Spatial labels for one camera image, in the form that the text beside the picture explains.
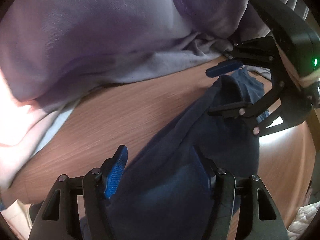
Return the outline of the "navy blue sweatpants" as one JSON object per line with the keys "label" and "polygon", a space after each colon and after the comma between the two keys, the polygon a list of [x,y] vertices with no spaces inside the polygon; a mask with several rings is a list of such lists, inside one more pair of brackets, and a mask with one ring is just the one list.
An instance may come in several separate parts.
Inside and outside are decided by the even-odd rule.
{"label": "navy blue sweatpants", "polygon": [[[127,162],[106,207],[115,239],[202,239],[214,202],[201,183],[195,150],[235,177],[248,178],[259,166],[259,139],[245,122],[208,110],[263,95],[263,84],[246,69],[222,75]],[[80,226],[91,239],[86,217]]]}

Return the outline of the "beige folded garment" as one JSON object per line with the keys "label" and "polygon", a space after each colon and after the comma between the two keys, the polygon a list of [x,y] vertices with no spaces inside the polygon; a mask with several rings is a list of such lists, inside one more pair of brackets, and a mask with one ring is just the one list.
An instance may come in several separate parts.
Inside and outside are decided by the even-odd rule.
{"label": "beige folded garment", "polygon": [[24,204],[17,199],[7,209],[1,211],[5,221],[18,239],[27,240],[29,238],[33,227],[33,222],[29,214],[30,207],[31,204]]}

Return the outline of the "white sheer curtain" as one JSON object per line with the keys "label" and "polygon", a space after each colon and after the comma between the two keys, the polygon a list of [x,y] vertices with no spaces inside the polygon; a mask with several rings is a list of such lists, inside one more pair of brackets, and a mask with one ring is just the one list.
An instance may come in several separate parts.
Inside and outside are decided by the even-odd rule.
{"label": "white sheer curtain", "polygon": [[59,115],[83,95],[70,85],[42,88],[27,71],[1,64],[1,189],[12,185]]}

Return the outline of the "white quilted bedding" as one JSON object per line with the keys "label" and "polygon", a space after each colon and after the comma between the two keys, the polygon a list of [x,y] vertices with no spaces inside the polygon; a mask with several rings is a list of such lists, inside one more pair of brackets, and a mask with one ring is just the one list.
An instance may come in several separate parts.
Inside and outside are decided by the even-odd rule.
{"label": "white quilted bedding", "polygon": [[319,210],[319,202],[302,206],[299,208],[295,219],[287,229],[289,240],[299,239],[306,231],[311,221]]}

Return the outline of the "purple grey curtain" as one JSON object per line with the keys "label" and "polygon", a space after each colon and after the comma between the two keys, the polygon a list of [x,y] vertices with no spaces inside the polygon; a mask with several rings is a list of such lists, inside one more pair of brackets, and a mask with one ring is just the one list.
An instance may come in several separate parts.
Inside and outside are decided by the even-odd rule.
{"label": "purple grey curtain", "polygon": [[[280,0],[305,18],[303,0]],[[179,72],[265,36],[248,0],[14,0],[1,20],[13,96],[49,112],[103,83]]]}

